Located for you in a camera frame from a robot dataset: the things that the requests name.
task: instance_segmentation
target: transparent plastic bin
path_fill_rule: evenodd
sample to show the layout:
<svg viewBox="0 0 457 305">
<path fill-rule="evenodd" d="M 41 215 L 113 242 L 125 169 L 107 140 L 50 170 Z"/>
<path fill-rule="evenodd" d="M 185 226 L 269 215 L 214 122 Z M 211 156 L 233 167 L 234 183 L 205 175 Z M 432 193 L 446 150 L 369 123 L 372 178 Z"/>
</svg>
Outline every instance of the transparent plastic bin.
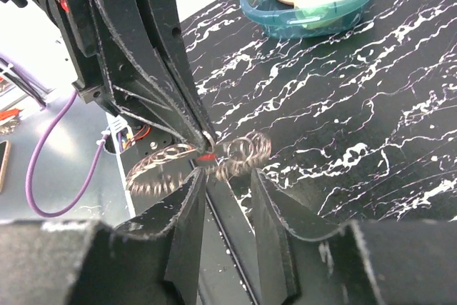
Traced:
<svg viewBox="0 0 457 305">
<path fill-rule="evenodd" d="M 240 0 L 241 10 L 279 39 L 323 36 L 353 28 L 370 0 L 343 0 L 316 8 L 291 9 L 277 0 Z"/>
</svg>

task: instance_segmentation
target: blue plastic basket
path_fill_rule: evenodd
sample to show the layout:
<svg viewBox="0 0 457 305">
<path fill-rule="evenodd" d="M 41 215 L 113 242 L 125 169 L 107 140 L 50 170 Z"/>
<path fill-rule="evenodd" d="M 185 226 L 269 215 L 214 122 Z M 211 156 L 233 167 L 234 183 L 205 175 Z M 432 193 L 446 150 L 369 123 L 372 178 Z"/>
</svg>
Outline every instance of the blue plastic basket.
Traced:
<svg viewBox="0 0 457 305">
<path fill-rule="evenodd" d="M 240 0 L 246 17 L 280 39 L 336 34 L 354 27 L 370 0 L 343 0 L 312 9 L 291 9 L 277 0 Z"/>
</svg>

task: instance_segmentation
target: robotic arm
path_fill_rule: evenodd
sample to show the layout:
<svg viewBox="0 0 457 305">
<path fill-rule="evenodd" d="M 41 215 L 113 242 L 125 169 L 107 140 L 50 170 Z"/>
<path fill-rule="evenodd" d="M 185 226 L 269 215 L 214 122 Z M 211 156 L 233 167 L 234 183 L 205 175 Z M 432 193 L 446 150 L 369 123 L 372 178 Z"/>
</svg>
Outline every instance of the robotic arm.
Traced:
<svg viewBox="0 0 457 305">
<path fill-rule="evenodd" d="M 26 0 L 13 1 L 17 6 Z M 33 0 L 60 29 L 86 102 L 204 153 L 216 134 L 197 94 L 176 0 Z"/>
</svg>

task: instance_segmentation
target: metal chain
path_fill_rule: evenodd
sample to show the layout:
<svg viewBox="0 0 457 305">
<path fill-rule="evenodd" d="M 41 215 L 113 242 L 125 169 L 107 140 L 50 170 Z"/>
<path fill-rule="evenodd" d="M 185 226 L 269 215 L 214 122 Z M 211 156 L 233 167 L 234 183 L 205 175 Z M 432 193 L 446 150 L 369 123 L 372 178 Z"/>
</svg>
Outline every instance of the metal chain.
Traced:
<svg viewBox="0 0 457 305">
<path fill-rule="evenodd" d="M 234 139 L 223 145 L 225 156 L 222 156 L 218 165 L 205 167 L 206 174 L 215 174 L 215 177 L 224 181 L 230 176 L 240 176 L 249 173 L 267 161 L 271 154 L 271 140 L 262 133 L 251 132 L 245 137 Z M 195 149 L 188 144 L 174 144 L 155 154 L 147 156 L 137 163 L 127 174 L 126 188 L 132 194 L 153 194 L 175 191 L 183 183 L 182 173 L 176 175 L 164 174 L 164 164 L 182 159 L 195 153 Z M 139 182 L 137 178 L 151 169 L 159 169 L 156 179 Z"/>
</svg>

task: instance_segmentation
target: marble surface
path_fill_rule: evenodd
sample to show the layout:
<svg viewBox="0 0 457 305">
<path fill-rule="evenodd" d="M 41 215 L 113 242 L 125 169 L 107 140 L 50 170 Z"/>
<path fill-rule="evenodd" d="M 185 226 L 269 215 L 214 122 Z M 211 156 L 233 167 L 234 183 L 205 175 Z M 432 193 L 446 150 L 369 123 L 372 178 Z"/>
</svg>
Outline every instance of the marble surface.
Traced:
<svg viewBox="0 0 457 305">
<path fill-rule="evenodd" d="M 268 133 L 264 170 L 310 209 L 457 219 L 457 0 L 374 0 L 355 29 L 301 41 L 219 0 L 183 30 L 220 140 Z M 231 185 L 249 215 L 249 177 Z"/>
</svg>

